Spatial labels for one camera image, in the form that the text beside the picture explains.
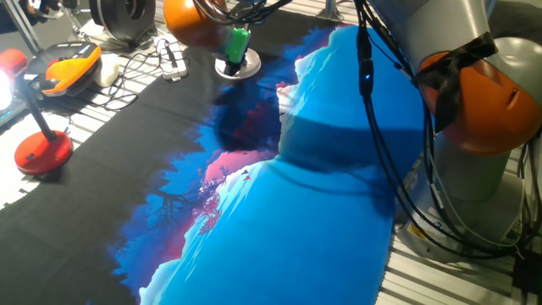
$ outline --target black cable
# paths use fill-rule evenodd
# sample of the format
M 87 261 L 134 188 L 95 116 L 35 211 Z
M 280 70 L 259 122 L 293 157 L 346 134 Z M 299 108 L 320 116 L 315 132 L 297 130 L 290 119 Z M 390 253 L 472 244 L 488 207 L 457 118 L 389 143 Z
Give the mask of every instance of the black cable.
M 519 153 L 519 160 L 517 161 L 517 177 L 524 179 L 525 171 L 525 156 L 527 155 L 527 145 L 523 145 L 522 151 Z
M 355 4 L 356 4 L 357 8 L 359 8 L 360 5 L 359 5 L 359 3 L 357 1 L 355 0 Z M 381 134 L 381 132 L 379 130 L 378 124 L 376 123 L 376 118 L 374 116 L 373 106 L 372 106 L 373 103 L 372 103 L 372 98 L 371 98 L 373 83 L 372 82 L 364 82 L 364 80 L 366 80 L 366 76 L 365 76 L 365 74 L 362 73 L 362 71 L 363 71 L 363 67 L 362 67 L 363 63 L 365 63 L 365 64 L 372 63 L 372 60 L 370 60 L 370 56 L 371 56 L 371 54 L 370 54 L 371 53 L 370 44 L 367 44 L 367 41 L 365 41 L 365 44 L 363 44 L 363 38 L 368 36 L 367 24 L 365 22 L 365 20 L 367 19 L 367 15 L 366 15 L 364 10 L 362 10 L 360 12 L 360 10 L 358 9 L 357 17 L 358 17 L 359 25 L 360 25 L 360 31 L 358 32 L 358 37 L 357 37 L 358 60 L 360 62 L 360 93 L 362 94 L 363 102 L 365 103 L 366 114 L 368 116 L 368 123 L 369 123 L 369 127 L 371 129 L 371 133 L 373 135 L 373 141 L 374 141 L 375 147 L 377 149 L 377 155 L 378 155 L 379 161 L 380 161 L 380 163 L 381 163 L 381 165 L 382 165 L 382 167 L 384 169 L 386 179 L 390 183 L 390 186 L 393 189 L 393 191 L 395 193 L 395 197 L 397 198 L 398 202 L 403 207 L 403 209 L 406 211 L 406 214 L 408 215 L 409 219 L 414 224 L 414 226 L 418 230 L 420 230 L 420 232 L 422 232 L 424 235 L 427 235 L 427 234 L 425 234 L 425 231 L 421 228 L 421 226 L 416 222 L 416 220 L 409 213 L 407 206 L 404 204 L 400 194 L 397 191 L 396 184 L 401 186 L 401 190 L 402 190 L 403 194 L 405 195 L 405 198 L 410 203 L 412 209 L 420 216 L 420 218 L 422 218 L 422 220 L 424 220 L 428 224 L 434 226 L 435 229 L 439 229 L 412 202 L 412 199 L 408 195 L 407 190 L 406 190 L 405 186 L 403 185 L 402 180 L 401 180 L 401 178 L 399 176 L 399 173 L 397 172 L 397 169 L 396 169 L 395 165 L 393 164 L 393 161 L 392 161 L 391 156 L 390 156 L 390 152 L 389 152 L 387 146 L 384 143 L 384 138 L 382 137 L 382 134 Z M 397 182 L 395 182 L 395 180 L 392 178 L 392 176 L 391 176 L 391 174 L 390 174 L 390 172 L 388 170 L 387 164 L 384 161 L 384 157 L 382 155 L 382 150 L 380 148 L 380 142 L 382 142 L 382 149 L 384 150 L 384 153 L 385 153 L 385 155 L 386 155 L 386 157 L 388 159 L 388 162 L 390 163 L 390 166 L 391 166 L 392 170 L 394 171 L 395 178 L 397 179 Z M 455 240 L 461 242 L 459 239 L 452 236 L 448 232 L 443 231 L 442 233 L 449 236 L 452 239 L 455 239 Z M 434 241 L 434 239 L 431 238 L 430 236 L 426 236 L 426 238 L 428 238 L 428 240 L 430 240 L 430 241 Z M 440 245 L 440 244 L 437 245 L 437 247 L 443 247 L 444 249 L 450 250 L 450 252 L 453 252 L 455 254 L 460 254 L 459 252 L 456 252 L 455 250 L 449 249 L 446 246 L 443 246 L 443 245 Z
M 369 40 L 371 41 L 371 43 L 376 47 L 378 48 L 378 50 L 393 64 L 394 68 L 398 69 L 399 71 L 403 71 L 404 72 L 404 69 L 403 69 L 403 66 L 401 66 L 401 64 L 397 63 L 390 55 L 388 55 L 388 53 L 386 51 L 384 51 L 384 49 L 379 46 L 378 43 L 376 43 L 373 38 L 371 37 L 371 35 L 368 35 L 369 36 Z
M 531 165 L 531 178 L 533 180 L 534 195 L 536 196 L 535 200 L 538 204 L 536 207 L 536 222 L 534 224 L 534 228 L 531 231 L 531 234 L 529 235 L 530 240 L 537 236 L 540 231 L 540 226 L 542 225 L 542 200 L 540 199 L 538 176 L 535 173 L 536 168 L 534 167 L 534 143 L 536 143 L 536 137 L 534 137 L 528 142 L 528 157 L 529 163 Z
M 367 1 L 365 0 L 359 0 L 359 1 L 362 2 L 362 5 L 361 5 L 362 13 L 365 14 L 366 16 L 364 22 L 366 21 L 371 25 L 371 27 L 377 33 L 380 39 L 384 42 L 384 44 L 389 48 L 389 50 L 395 55 L 397 60 L 400 62 L 402 68 L 404 69 L 404 73 L 407 74 L 410 78 L 412 78 L 413 73 L 411 71 L 410 65 L 408 64 L 407 60 L 401 53 L 399 45 L 397 44 L 393 36 L 390 34 L 388 29 L 380 23 L 379 19 L 374 16 L 373 11 L 371 10 Z
M 368 119 L 370 121 L 373 121 L 371 118 L 373 117 L 372 115 L 370 115 L 369 113 L 371 112 L 370 110 L 370 103 L 372 103 L 370 101 L 370 99 L 368 100 L 367 103 L 365 103 L 365 109 L 366 111 L 368 112 Z M 447 251 L 447 252 L 451 252 L 453 254 L 456 254 L 458 256 L 461 256 L 461 257 L 464 257 L 464 258 L 471 258 L 471 259 L 492 259 L 492 258 L 498 258 L 498 257 L 501 257 L 501 256 L 505 256 L 505 255 L 486 255 L 486 256 L 480 256 L 480 255 L 472 255 L 472 254 L 467 254 L 467 253 L 464 253 L 464 252 L 458 252 L 457 250 L 454 250 L 454 249 L 451 249 L 447 246 L 444 246 L 443 244 L 439 243 L 438 241 L 436 241 L 433 237 L 431 237 L 422 227 L 421 225 L 414 219 L 414 217 L 412 216 L 411 213 L 409 213 L 408 211 L 408 208 L 407 206 L 405 205 L 405 203 L 402 201 L 402 198 L 401 198 L 401 195 L 399 194 L 399 192 L 397 191 L 397 188 L 395 187 L 395 182 L 393 181 L 393 179 L 391 178 L 391 173 L 389 172 L 387 166 L 385 165 L 385 161 L 384 161 L 384 158 L 383 158 L 383 153 L 382 151 L 380 150 L 380 145 L 379 145 L 379 140 L 378 140 L 378 136 L 377 136 L 377 132 L 375 130 L 375 125 L 373 124 L 374 122 L 370 122 L 370 130 L 371 130 L 371 134 L 373 135 L 373 141 L 374 141 L 374 145 L 377 149 L 377 156 L 379 157 L 379 161 L 380 163 L 382 164 L 382 168 L 384 170 L 384 173 L 386 175 L 386 179 L 388 180 L 388 182 L 390 183 L 390 185 L 392 186 L 392 190 L 393 192 L 395 193 L 395 198 L 397 199 L 397 202 L 401 205 L 401 207 L 406 211 L 406 216 L 409 218 L 409 220 L 411 221 L 411 223 L 414 225 L 414 227 L 428 240 L 430 241 L 432 244 L 436 245 L 437 247 Z
M 368 103 L 368 116 L 370 116 L 371 120 L 370 124 L 372 124 L 372 128 L 375 130 L 375 134 L 376 136 L 378 137 L 378 141 L 381 143 L 382 145 L 382 148 L 384 150 L 384 155 L 386 156 L 386 159 L 388 160 L 388 163 L 390 164 L 390 167 L 391 167 L 391 170 L 392 170 L 392 173 L 394 174 L 395 176 L 395 181 L 394 181 L 394 185 L 392 186 L 394 188 L 394 190 L 397 188 L 397 186 L 399 186 L 399 188 L 401 189 L 401 192 L 404 196 L 404 198 L 407 200 L 407 202 L 409 203 L 409 205 L 411 206 L 411 208 L 414 210 L 414 212 L 416 212 L 416 214 L 418 214 L 418 216 L 426 223 L 428 223 L 429 225 L 431 225 L 434 229 L 438 230 L 440 233 L 448 236 L 449 238 L 453 239 L 454 241 L 457 241 L 457 242 L 460 242 L 461 244 L 466 244 L 467 246 L 469 247 L 472 247 L 480 252 L 486 252 L 486 253 L 491 253 L 491 254 L 496 254 L 495 250 L 494 249 L 488 249 L 488 248 L 485 248 L 485 247 L 481 247 L 479 245 L 476 245 L 474 243 L 471 243 L 469 241 L 464 241 L 462 240 L 460 237 L 458 236 L 454 236 L 452 235 L 451 233 L 447 232 L 446 230 L 443 230 L 442 228 L 440 228 L 439 226 L 437 226 L 436 224 L 433 223 L 433 221 L 431 221 L 430 219 L 427 218 L 427 216 L 425 216 L 425 214 L 416 206 L 416 204 L 414 204 L 413 200 L 410 198 L 410 194 L 408 193 L 407 189 L 405 188 L 405 185 L 402 183 L 402 179 L 401 179 L 401 176 L 399 175 L 399 172 L 397 171 L 397 168 L 396 166 L 394 165 L 394 162 L 393 162 L 393 159 L 390 155 L 390 151 L 388 150 L 388 147 L 387 145 L 385 145 L 385 142 L 384 142 L 384 138 L 382 137 L 382 133 L 380 132 L 380 128 L 378 127 L 378 124 L 376 123 L 376 117 L 374 115 L 374 110 L 373 110 L 373 103 L 372 103 L 372 100 L 369 99 L 369 103 Z M 436 201 L 436 196 L 433 192 L 431 192 L 431 195 L 433 197 L 433 200 L 435 203 L 437 203 Z
M 431 168 L 431 169 L 426 168 L 426 170 L 427 170 L 428 177 L 432 177 L 433 176 L 433 173 L 432 173 L 433 168 Z M 453 234 L 455 234 L 457 237 L 459 237 L 463 241 L 463 244 L 468 246 L 468 247 L 471 247 L 471 248 L 476 249 L 476 250 L 481 251 L 481 252 L 492 252 L 494 254 L 498 254 L 498 253 L 507 254 L 508 253 L 508 255 L 511 255 L 511 254 L 516 252 L 514 250 L 514 248 L 513 248 L 514 246 L 517 247 L 517 248 L 523 247 L 524 245 L 529 243 L 533 238 L 533 237 L 530 237 L 530 238 L 525 239 L 525 237 L 528 234 L 528 230 L 529 230 L 529 227 L 526 225 L 526 226 L 523 226 L 523 229 L 522 229 L 522 232 L 521 232 L 521 238 L 519 238 L 514 245 L 510 245 L 509 247 L 506 247 L 504 249 L 498 248 L 498 249 L 492 250 L 490 248 L 482 247 L 480 245 L 477 245 L 476 243 L 472 243 L 472 242 L 470 242 L 469 239 L 467 239 L 456 228 L 456 226 L 452 222 L 450 216 L 446 212 L 445 208 L 441 207 L 437 203 L 437 198 L 436 198 L 436 195 L 434 194 L 433 190 L 431 190 L 431 197 L 432 197 L 433 201 L 435 202 L 435 209 L 437 210 L 437 213 L 439 214 L 442 221 L 447 225 L 448 229 L 451 230 L 451 232 Z
M 292 0 L 279 0 L 277 3 L 265 6 L 267 0 L 259 0 L 254 4 L 238 3 L 227 12 L 214 0 L 194 0 L 194 4 L 210 20 L 221 25 L 260 23 L 271 13 L 290 3 Z
M 139 75 L 135 75 L 135 76 L 132 76 L 132 77 L 127 77 L 126 75 L 128 73 L 130 73 L 131 71 L 128 71 L 128 69 L 132 69 L 132 70 L 135 70 L 137 71 L 139 68 L 141 68 L 144 64 L 147 63 L 147 61 L 149 60 L 149 58 L 158 58 L 158 66 L 151 70 L 151 71 L 148 71 L 147 73 L 152 73 L 158 69 L 161 69 L 162 72 L 164 73 L 169 73 L 170 71 L 165 71 L 162 67 L 162 63 L 163 62 L 171 62 L 172 63 L 172 66 L 173 66 L 173 63 L 176 64 L 176 59 L 174 59 L 174 53 L 183 53 L 183 51 L 180 51 L 180 50 L 177 50 L 177 51 L 171 51 L 171 49 L 169 48 L 171 46 L 170 42 L 167 41 L 166 39 L 160 39 L 158 42 L 157 42 L 157 45 L 160 44 L 160 42 L 164 42 L 164 47 L 166 48 L 166 51 L 169 55 L 169 58 L 164 58 L 162 54 L 158 53 L 156 50 L 153 51 L 153 52 L 150 52 L 149 54 L 143 54 L 143 53 L 136 53 L 134 54 L 129 60 L 128 62 L 126 63 L 126 65 L 124 66 L 124 69 L 122 71 L 122 73 L 119 74 L 119 76 L 117 76 L 117 78 L 115 79 L 115 81 L 113 82 L 113 84 L 109 87 L 108 89 L 108 96 L 109 96 L 109 99 L 105 102 L 105 103 L 102 103 L 102 104 L 96 104 L 96 103 L 93 103 L 92 105 L 93 106 L 97 106 L 97 107 L 102 107 L 104 108 L 105 110 L 107 111 L 119 111 L 119 110 L 122 110 L 124 108 L 127 108 L 129 107 L 130 105 L 132 105 L 133 103 L 135 103 L 138 99 L 139 99 L 139 94 L 138 93 L 128 93 L 128 94 L 123 94 L 122 96 L 119 96 L 117 97 L 117 94 L 122 90 L 123 92 L 126 92 L 126 82 L 127 81 L 131 81 L 131 80 L 134 80 L 135 78 L 137 77 L 140 77 Z M 133 68 L 133 67 L 130 67 L 131 63 L 133 61 L 136 61 L 136 59 L 138 57 L 143 57 L 143 60 L 140 62 L 140 64 Z M 190 59 L 187 58 L 185 55 L 182 56 L 183 60 L 185 60 L 185 62 L 187 63 L 186 66 L 188 66 L 188 64 L 190 64 Z M 122 100 L 122 99 L 125 99 L 127 97 L 131 97 L 131 99 L 125 104 L 123 105 L 122 107 L 119 107 L 119 108 L 111 108 L 109 107 L 109 105 L 113 102 L 116 102 L 116 101 L 119 101 L 119 100 Z
M 433 122 L 431 121 L 431 113 L 427 103 L 423 100 L 423 165 L 426 169 L 426 174 L 430 184 L 433 183 L 433 165 L 427 158 L 427 151 L 433 156 L 434 144 L 433 144 Z
M 387 150 L 387 147 L 384 143 L 384 139 L 382 138 L 381 136 L 381 133 L 379 132 L 379 127 L 378 127 L 378 124 L 376 123 L 376 118 L 374 116 L 374 111 L 373 111 L 373 108 L 372 108 L 372 100 L 369 98 L 368 99 L 369 102 L 368 102 L 368 105 L 366 107 L 366 111 L 368 111 L 368 119 L 369 119 L 369 124 L 370 124 L 370 127 L 371 127 L 371 130 L 372 130 L 372 133 L 374 135 L 376 135 L 378 137 L 378 140 L 375 141 L 375 145 L 378 146 L 378 141 L 380 142 L 380 145 L 382 146 L 382 148 L 384 149 L 384 154 Z M 407 209 L 406 205 L 404 204 L 404 202 L 402 201 L 402 198 L 399 197 L 400 194 L 398 193 L 398 191 L 396 190 L 397 187 L 396 187 L 396 184 L 395 182 L 393 181 L 393 178 L 391 178 L 391 174 L 389 172 L 389 170 L 387 169 L 387 166 L 385 164 L 385 161 L 382 157 L 382 151 L 380 150 L 379 147 L 377 147 L 377 155 L 379 156 L 379 159 L 380 159 L 380 162 L 384 168 L 384 172 L 386 173 L 386 177 L 388 178 L 388 181 L 390 183 L 390 185 L 392 186 L 393 190 L 394 190 L 394 193 L 395 193 L 395 196 L 398 200 L 398 202 L 400 203 L 401 207 L 406 211 L 409 219 L 411 220 L 412 224 L 431 242 L 433 242 L 433 239 L 430 238 L 430 236 L 424 231 L 421 229 L 421 226 L 416 222 L 416 220 L 414 220 L 414 218 L 412 217 L 412 215 L 409 213 L 409 210 Z M 393 160 L 391 160 L 391 158 L 388 158 L 388 163 L 390 163 L 390 166 L 392 168 L 392 170 L 396 171 L 396 168 L 395 168 L 395 165 L 393 164 Z M 461 255 L 465 258 L 476 258 L 476 259 L 490 259 L 490 258 L 500 258 L 500 257 L 504 257 L 504 256 L 508 256 L 508 255 L 512 255 L 514 253 L 516 253 L 516 249 L 515 248 L 507 248 L 507 249 L 504 249 L 504 250 L 500 250 L 500 251 L 496 251 L 494 249 L 488 249 L 488 248 L 485 248 L 485 247 L 481 247 L 477 244 L 473 244 L 471 243 L 470 241 L 466 240 L 466 239 L 460 239 L 456 236 L 453 236 L 452 234 L 450 234 L 449 232 L 445 231 L 445 230 L 442 230 L 441 228 L 437 227 L 436 225 L 434 225 L 434 223 L 432 221 L 430 221 L 429 219 L 427 219 L 427 217 L 418 209 L 418 207 L 416 207 L 416 205 L 413 204 L 412 202 L 412 199 L 409 197 L 404 185 L 402 184 L 402 182 L 398 182 L 399 186 L 401 187 L 401 190 L 402 190 L 402 193 L 403 193 L 403 196 L 407 199 L 407 201 L 410 203 L 412 209 L 418 214 L 418 216 L 426 223 L 428 223 L 429 225 L 433 226 L 436 230 L 439 230 L 441 233 L 445 234 L 446 236 L 450 237 L 451 239 L 455 240 L 455 241 L 458 241 L 460 242 L 461 244 L 464 244 L 468 247 L 471 247 L 477 251 L 480 251 L 480 252 L 486 252 L 486 253 L 489 253 L 490 255 L 487 255 L 487 256 L 479 256 L 479 255 L 471 255 L 471 254 L 466 254 L 464 252 L 458 252 L 456 250 L 453 250 L 453 249 L 450 249 L 449 247 L 447 246 L 444 246 L 442 244 L 439 244 L 437 241 L 433 242 L 437 247 L 440 247 L 448 252 L 452 252 L 456 255 Z M 436 202 L 436 197 L 434 197 L 434 193 L 431 192 L 431 195 L 433 197 L 433 200 L 434 202 Z M 522 241 L 524 240 L 523 238 L 525 237 L 525 235 L 527 234 L 526 231 L 524 231 L 522 233 Z M 528 239 L 526 242 L 522 242 L 522 246 L 525 245 L 527 242 L 529 242 L 530 240 L 532 240 L 532 237 L 530 239 Z
M 524 215 L 527 216 L 527 221 L 523 221 L 523 225 L 526 225 L 526 226 L 530 226 L 531 225 L 531 218 L 532 218 L 532 215 L 531 215 L 531 209 L 529 208 L 528 206 L 528 200 L 527 200 L 527 197 L 524 197 L 523 198 L 523 209 L 525 210 L 524 211 Z

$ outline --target orange object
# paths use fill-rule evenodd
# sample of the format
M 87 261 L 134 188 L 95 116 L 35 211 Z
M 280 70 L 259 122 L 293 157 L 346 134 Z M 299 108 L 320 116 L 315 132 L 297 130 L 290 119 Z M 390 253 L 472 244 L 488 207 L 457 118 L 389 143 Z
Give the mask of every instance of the orange object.
M 59 83 L 50 90 L 43 90 L 43 94 L 54 97 L 62 95 L 72 86 L 102 55 L 102 49 L 96 47 L 88 58 L 70 58 L 53 64 L 45 74 L 46 80 L 59 80 Z
M 210 20 L 193 3 L 194 0 L 164 0 L 163 17 L 169 31 L 188 47 L 218 51 L 227 41 L 227 27 Z M 226 9 L 224 0 L 217 1 Z
M 8 49 L 0 53 L 0 69 L 10 77 L 15 77 L 28 67 L 26 56 L 19 50 Z
M 420 70 L 445 56 L 427 58 Z M 528 141 L 542 125 L 534 99 L 514 81 L 484 60 L 461 70 L 461 103 L 456 121 L 444 129 L 446 137 L 466 153 L 507 153 Z M 434 114 L 438 92 L 420 85 Z

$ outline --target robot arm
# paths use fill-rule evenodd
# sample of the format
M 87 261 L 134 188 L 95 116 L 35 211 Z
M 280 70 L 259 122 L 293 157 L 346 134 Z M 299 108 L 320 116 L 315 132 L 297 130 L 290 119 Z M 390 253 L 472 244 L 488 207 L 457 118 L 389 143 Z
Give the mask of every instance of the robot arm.
M 493 40 L 487 15 L 495 0 L 369 2 L 417 75 L 437 129 L 456 147 L 496 155 L 538 131 L 542 95 L 531 81 L 542 77 L 542 47 Z
M 250 41 L 250 32 L 222 25 L 205 15 L 195 1 L 165 0 L 164 19 L 169 31 L 188 47 L 197 47 L 226 63 L 225 74 L 234 75 L 241 68 Z M 216 3 L 226 10 L 224 0 Z

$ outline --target red lamp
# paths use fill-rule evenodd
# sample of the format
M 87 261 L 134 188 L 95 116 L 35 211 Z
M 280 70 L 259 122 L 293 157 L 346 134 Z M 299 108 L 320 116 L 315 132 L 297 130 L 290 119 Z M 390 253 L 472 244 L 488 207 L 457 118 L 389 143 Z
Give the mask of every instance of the red lamp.
M 23 95 L 41 132 L 20 143 L 15 151 L 15 163 L 25 174 L 43 175 L 66 163 L 73 150 L 68 135 L 51 130 L 41 115 L 22 74 L 27 66 L 26 56 L 21 51 L 9 49 L 0 53 L 0 106 L 11 103 L 15 89 Z

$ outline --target cable bundle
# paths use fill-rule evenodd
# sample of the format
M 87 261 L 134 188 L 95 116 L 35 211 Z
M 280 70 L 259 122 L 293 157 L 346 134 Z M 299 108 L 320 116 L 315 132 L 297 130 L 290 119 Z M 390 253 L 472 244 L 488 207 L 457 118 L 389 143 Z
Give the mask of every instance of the cable bundle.
M 279 0 L 266 6 L 267 0 L 256 3 L 237 3 L 229 12 L 215 0 L 193 0 L 194 4 L 212 21 L 221 25 L 254 24 L 263 22 L 271 13 L 292 0 Z

